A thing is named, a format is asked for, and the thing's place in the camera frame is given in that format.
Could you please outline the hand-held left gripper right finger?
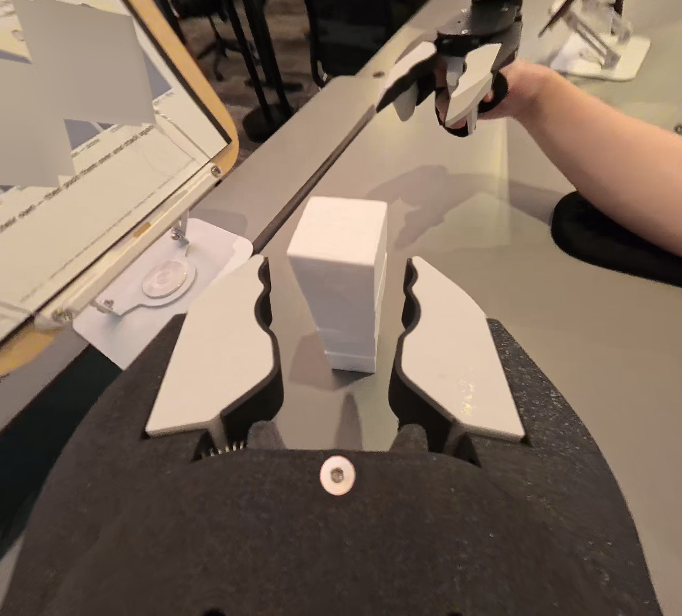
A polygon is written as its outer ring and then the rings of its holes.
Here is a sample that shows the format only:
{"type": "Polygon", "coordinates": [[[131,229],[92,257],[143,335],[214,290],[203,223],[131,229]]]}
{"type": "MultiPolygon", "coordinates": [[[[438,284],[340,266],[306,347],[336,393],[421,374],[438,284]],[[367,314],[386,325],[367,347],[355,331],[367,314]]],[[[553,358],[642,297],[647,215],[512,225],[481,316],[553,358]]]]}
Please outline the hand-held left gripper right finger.
{"type": "Polygon", "coordinates": [[[399,428],[420,427],[428,452],[456,452],[472,437],[523,444],[524,424],[480,306],[420,256],[406,262],[403,292],[389,380],[399,428]]]}

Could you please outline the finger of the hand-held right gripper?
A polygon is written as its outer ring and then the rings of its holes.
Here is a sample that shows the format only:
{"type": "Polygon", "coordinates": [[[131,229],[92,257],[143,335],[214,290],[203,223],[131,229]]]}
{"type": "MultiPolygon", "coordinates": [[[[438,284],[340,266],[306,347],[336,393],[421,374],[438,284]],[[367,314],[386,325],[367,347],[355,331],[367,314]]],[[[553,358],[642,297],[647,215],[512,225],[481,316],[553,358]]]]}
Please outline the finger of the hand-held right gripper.
{"type": "Polygon", "coordinates": [[[469,133],[475,131],[479,105],[491,92],[492,68],[499,55],[501,43],[488,43],[471,50],[464,58],[447,58],[446,83],[448,109],[444,126],[454,130],[465,122],[469,133]]]}
{"type": "Polygon", "coordinates": [[[434,71],[438,61],[433,41],[422,40],[410,46],[383,78],[376,114],[393,107],[399,120],[409,120],[434,88],[434,71]]]}

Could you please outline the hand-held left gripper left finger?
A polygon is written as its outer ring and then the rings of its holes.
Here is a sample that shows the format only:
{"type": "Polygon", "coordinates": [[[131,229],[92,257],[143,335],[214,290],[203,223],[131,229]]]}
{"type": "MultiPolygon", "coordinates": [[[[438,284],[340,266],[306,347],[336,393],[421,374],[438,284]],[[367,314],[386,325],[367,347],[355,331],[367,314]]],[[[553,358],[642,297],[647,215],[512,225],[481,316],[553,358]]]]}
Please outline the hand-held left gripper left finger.
{"type": "Polygon", "coordinates": [[[148,437],[202,432],[211,450],[243,450],[251,427],[277,416],[284,383],[270,294],[268,259],[255,255],[192,303],[145,426],[148,437]]]}

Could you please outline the white foam cube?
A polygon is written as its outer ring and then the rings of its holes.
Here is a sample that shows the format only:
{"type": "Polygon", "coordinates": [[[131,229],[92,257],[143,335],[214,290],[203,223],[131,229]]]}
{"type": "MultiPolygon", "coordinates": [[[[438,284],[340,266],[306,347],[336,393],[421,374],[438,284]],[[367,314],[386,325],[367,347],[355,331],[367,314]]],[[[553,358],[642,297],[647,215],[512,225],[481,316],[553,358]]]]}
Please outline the white foam cube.
{"type": "Polygon", "coordinates": [[[381,307],[351,306],[323,313],[316,328],[325,351],[352,356],[370,356],[376,352],[381,307]]]}
{"type": "Polygon", "coordinates": [[[373,266],[314,260],[300,285],[317,325],[334,330],[376,327],[380,318],[388,257],[373,266]]]}
{"type": "Polygon", "coordinates": [[[375,301],[387,254],[388,204],[313,196],[286,254],[301,288],[375,301]]]}
{"type": "Polygon", "coordinates": [[[326,360],[334,370],[374,373],[378,336],[346,331],[321,330],[326,360]]]}

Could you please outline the person's right forearm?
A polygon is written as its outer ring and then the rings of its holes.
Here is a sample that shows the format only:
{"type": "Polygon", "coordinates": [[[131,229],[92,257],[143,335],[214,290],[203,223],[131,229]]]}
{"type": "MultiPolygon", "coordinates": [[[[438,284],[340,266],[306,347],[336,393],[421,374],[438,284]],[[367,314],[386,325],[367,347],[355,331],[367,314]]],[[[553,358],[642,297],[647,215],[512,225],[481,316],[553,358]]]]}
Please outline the person's right forearm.
{"type": "Polygon", "coordinates": [[[550,162],[620,226],[681,256],[681,137],[522,66],[533,94],[516,118],[550,162]]]}

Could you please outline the person's right hand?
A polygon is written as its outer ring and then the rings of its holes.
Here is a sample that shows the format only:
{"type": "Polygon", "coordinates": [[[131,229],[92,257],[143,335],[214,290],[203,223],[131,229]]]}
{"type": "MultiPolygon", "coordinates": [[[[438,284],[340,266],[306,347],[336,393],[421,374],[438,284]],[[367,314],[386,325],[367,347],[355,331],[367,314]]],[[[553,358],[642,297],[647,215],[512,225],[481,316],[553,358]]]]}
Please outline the person's right hand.
{"type": "Polygon", "coordinates": [[[557,77],[548,66],[518,60],[502,68],[500,75],[507,82],[507,94],[494,108],[480,115],[484,120],[511,118],[521,122],[557,77]]]}

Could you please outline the wooden board document stand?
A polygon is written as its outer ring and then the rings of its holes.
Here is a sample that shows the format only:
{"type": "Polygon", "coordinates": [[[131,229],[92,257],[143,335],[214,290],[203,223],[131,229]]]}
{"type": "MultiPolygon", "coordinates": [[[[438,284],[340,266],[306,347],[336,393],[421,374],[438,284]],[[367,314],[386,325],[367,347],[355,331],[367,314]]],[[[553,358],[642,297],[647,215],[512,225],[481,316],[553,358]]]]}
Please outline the wooden board document stand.
{"type": "MultiPolygon", "coordinates": [[[[189,54],[207,79],[196,59],[189,54]]],[[[226,107],[210,83],[209,87],[209,93],[202,97],[216,98],[217,104],[211,108],[218,117],[217,105],[221,104],[225,110],[226,107]]],[[[195,179],[188,189],[168,200],[112,249],[108,256],[122,257],[114,269],[114,276],[100,282],[104,287],[98,288],[92,298],[80,299],[67,321],[55,327],[26,328],[2,342],[2,377],[40,356],[64,328],[75,325],[77,331],[85,333],[86,316],[83,311],[88,308],[101,314],[101,325],[114,329],[114,335],[132,332],[131,341],[114,341],[124,349],[115,351],[114,358],[126,366],[133,352],[156,334],[157,328],[163,326],[168,317],[187,310],[190,301],[212,279],[243,263],[251,255],[252,247],[248,240],[221,228],[209,227],[188,215],[237,161],[238,135],[227,110],[223,121],[230,129],[231,143],[211,162],[209,176],[195,179]]]]}

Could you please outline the white metal stand base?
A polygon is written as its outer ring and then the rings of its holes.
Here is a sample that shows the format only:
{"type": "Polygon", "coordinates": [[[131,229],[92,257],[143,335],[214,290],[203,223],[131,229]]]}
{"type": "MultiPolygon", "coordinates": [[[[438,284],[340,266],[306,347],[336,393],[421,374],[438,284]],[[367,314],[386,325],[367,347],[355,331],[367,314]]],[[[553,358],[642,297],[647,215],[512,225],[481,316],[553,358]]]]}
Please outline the white metal stand base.
{"type": "Polygon", "coordinates": [[[638,74],[651,41],[636,36],[615,0],[574,0],[561,20],[569,37],[550,67],[565,76],[627,82],[638,74]]]}

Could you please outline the black display floor stand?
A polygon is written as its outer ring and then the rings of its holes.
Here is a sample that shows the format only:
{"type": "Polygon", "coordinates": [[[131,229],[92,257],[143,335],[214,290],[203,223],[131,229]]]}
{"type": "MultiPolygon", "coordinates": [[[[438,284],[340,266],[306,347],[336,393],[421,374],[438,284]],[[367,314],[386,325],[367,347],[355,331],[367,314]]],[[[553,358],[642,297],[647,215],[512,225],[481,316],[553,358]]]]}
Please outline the black display floor stand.
{"type": "Polygon", "coordinates": [[[277,64],[274,45],[265,18],[263,0],[242,0],[264,79],[251,76],[259,106],[243,119],[243,128],[253,142],[267,141],[294,115],[277,64]]]}

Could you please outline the printed paper sheet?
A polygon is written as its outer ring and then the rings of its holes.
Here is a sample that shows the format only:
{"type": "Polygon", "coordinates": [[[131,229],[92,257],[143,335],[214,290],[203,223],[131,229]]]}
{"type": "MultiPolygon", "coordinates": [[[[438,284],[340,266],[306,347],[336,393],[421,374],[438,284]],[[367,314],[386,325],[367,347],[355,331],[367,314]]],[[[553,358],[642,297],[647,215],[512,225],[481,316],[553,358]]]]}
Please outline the printed paper sheet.
{"type": "Polygon", "coordinates": [[[67,321],[231,143],[154,0],[1,0],[1,342],[67,321]]]}

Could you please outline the black wrist rest pad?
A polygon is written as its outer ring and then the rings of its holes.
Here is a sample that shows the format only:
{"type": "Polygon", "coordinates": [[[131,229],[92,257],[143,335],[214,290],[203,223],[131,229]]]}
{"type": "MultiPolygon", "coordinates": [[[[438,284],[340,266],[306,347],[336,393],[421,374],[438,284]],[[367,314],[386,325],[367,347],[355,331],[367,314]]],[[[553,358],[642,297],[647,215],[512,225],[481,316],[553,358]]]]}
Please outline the black wrist rest pad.
{"type": "Polygon", "coordinates": [[[550,235],[560,250],[578,261],[681,288],[679,256],[623,228],[577,192],[554,207],[550,235]]]}

